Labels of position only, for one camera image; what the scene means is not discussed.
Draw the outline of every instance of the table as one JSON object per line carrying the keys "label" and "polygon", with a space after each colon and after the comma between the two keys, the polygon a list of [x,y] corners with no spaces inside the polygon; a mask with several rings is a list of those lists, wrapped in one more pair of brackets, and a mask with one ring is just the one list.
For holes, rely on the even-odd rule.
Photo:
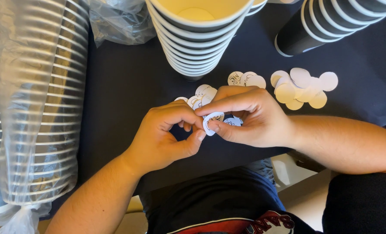
{"label": "table", "polygon": [[[365,120],[386,125],[386,19],[334,43],[294,57],[283,57],[273,41],[279,29],[300,8],[267,4],[246,19],[225,51],[218,66],[197,82],[188,82],[175,72],[157,38],[143,45],[126,46],[105,41],[96,49],[90,40],[81,141],[78,153],[78,185],[131,144],[148,109],[167,104],[176,97],[191,97],[201,84],[218,88],[227,85],[233,71],[253,71],[267,81],[277,70],[307,69],[312,76],[332,71],[339,85],[327,92],[322,109],[305,104],[297,111],[281,107],[287,114],[322,114]],[[187,134],[175,127],[178,140]],[[140,181],[135,194],[214,173],[227,168],[287,152],[287,148],[253,148],[206,137],[197,155],[150,172]],[[52,214],[70,196],[53,203]]]}

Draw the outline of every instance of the forearm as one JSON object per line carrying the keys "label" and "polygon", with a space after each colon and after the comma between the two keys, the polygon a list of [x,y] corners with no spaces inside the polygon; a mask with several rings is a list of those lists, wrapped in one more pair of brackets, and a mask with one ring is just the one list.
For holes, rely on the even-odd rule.
{"label": "forearm", "polygon": [[67,199],[46,234],[113,233],[140,177],[126,165],[125,153],[116,157]]}
{"label": "forearm", "polygon": [[289,147],[340,173],[386,171],[386,130],[339,117],[290,116],[294,123]]}

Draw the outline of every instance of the person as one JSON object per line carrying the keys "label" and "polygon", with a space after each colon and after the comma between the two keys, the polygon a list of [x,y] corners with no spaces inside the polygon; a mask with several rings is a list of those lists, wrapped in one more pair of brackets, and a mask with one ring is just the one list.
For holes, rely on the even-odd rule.
{"label": "person", "polygon": [[[140,178],[196,154],[206,135],[201,116],[212,112],[243,120],[241,127],[209,122],[227,141],[293,148],[339,173],[329,185],[324,233],[386,234],[386,130],[340,117],[287,116],[265,89],[254,86],[221,87],[195,111],[182,100],[152,108],[128,149],[72,194],[46,233],[114,233]],[[193,128],[192,134],[177,142],[169,133],[175,124]],[[319,233],[285,211],[262,174],[238,167],[177,184],[159,199],[147,194],[142,201],[148,233]]]}

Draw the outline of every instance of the left hand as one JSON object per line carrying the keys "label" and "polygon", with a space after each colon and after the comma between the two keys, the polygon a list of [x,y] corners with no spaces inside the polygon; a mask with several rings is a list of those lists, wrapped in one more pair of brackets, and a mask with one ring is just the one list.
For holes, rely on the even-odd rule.
{"label": "left hand", "polygon": [[[186,131],[190,131],[192,125],[193,133],[187,140],[177,141],[169,133],[174,124],[184,125]],[[122,157],[133,173],[142,176],[195,155],[205,136],[203,118],[197,116],[185,101],[177,100],[148,111]]]}

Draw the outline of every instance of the right hand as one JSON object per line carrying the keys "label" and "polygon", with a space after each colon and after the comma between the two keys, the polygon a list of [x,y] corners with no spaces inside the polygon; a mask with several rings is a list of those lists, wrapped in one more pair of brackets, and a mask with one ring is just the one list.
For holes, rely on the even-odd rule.
{"label": "right hand", "polygon": [[255,147],[289,146],[294,127],[279,104],[257,86],[222,86],[211,103],[198,108],[199,116],[213,112],[233,114],[243,120],[241,127],[211,121],[208,127],[231,142]]}

